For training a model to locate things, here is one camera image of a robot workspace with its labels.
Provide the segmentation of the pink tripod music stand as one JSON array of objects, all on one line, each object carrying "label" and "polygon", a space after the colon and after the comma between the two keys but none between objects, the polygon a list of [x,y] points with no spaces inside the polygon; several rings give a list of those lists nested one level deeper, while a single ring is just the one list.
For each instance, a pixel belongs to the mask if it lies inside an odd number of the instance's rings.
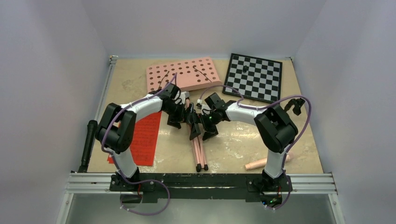
[{"label": "pink tripod music stand", "polygon": [[[174,73],[177,73],[177,86],[189,93],[202,92],[208,87],[222,83],[213,60],[203,57],[147,67],[147,91],[151,92],[165,86]],[[181,129],[177,129],[169,126],[167,120],[166,113],[157,112],[138,122],[136,131],[147,137],[145,149],[149,154],[141,164],[149,165],[151,168],[157,165],[158,171],[165,173],[195,172],[198,166],[194,142],[189,140],[190,128],[182,123]]]}]

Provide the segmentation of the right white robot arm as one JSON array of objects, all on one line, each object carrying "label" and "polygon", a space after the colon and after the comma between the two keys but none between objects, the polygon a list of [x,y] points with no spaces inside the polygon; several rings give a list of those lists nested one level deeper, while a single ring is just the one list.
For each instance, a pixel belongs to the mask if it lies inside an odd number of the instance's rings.
[{"label": "right white robot arm", "polygon": [[213,93],[205,100],[198,99],[197,107],[202,111],[198,118],[204,128],[203,140],[218,135],[217,124],[222,121],[238,121],[256,126],[268,149],[263,186],[273,190],[280,185],[283,159],[298,134],[298,128],[279,104],[260,109],[238,104],[235,100],[225,102],[217,93]]}]

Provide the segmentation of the red sheet music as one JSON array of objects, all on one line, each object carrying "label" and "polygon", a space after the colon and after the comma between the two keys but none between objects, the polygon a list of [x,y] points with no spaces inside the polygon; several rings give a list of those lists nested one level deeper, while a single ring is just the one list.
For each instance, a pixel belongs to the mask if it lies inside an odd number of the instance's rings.
[{"label": "red sheet music", "polygon": [[161,112],[156,112],[139,120],[134,129],[130,145],[133,160],[137,166],[152,166],[159,133]]},{"label": "red sheet music", "polygon": [[111,154],[108,155],[107,161],[108,161],[109,164],[114,164],[113,157],[112,157]]}]

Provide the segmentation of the black microphone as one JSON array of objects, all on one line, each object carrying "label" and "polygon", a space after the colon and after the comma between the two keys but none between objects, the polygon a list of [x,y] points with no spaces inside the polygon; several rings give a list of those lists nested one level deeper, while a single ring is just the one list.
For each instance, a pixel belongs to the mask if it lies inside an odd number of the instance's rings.
[{"label": "black microphone", "polygon": [[94,144],[94,135],[97,127],[98,127],[98,123],[96,120],[90,120],[87,124],[85,144],[82,152],[81,163],[78,168],[78,173],[86,173],[88,170],[93,144]]}]

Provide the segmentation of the black microphone desk stand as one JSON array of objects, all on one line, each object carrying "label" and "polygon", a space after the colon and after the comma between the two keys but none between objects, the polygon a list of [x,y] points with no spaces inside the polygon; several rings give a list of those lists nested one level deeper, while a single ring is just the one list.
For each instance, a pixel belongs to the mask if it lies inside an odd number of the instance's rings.
[{"label": "black microphone desk stand", "polygon": [[287,112],[292,109],[293,113],[297,116],[301,114],[301,108],[305,104],[305,100],[303,98],[293,98],[291,99],[286,106],[284,107],[284,111]]}]

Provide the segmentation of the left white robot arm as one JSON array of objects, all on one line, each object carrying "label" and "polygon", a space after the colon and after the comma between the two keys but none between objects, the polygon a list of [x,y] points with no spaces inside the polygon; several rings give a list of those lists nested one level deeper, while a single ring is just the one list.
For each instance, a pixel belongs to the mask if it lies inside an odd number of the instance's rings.
[{"label": "left white robot arm", "polygon": [[129,149],[135,124],[151,114],[165,112],[168,125],[180,129],[181,124],[187,121],[185,101],[189,96],[189,92],[169,84],[134,102],[123,105],[110,103],[105,108],[95,139],[101,143],[102,151],[112,157],[116,173],[122,178],[121,185],[126,190],[133,191],[139,186],[139,169]]}]

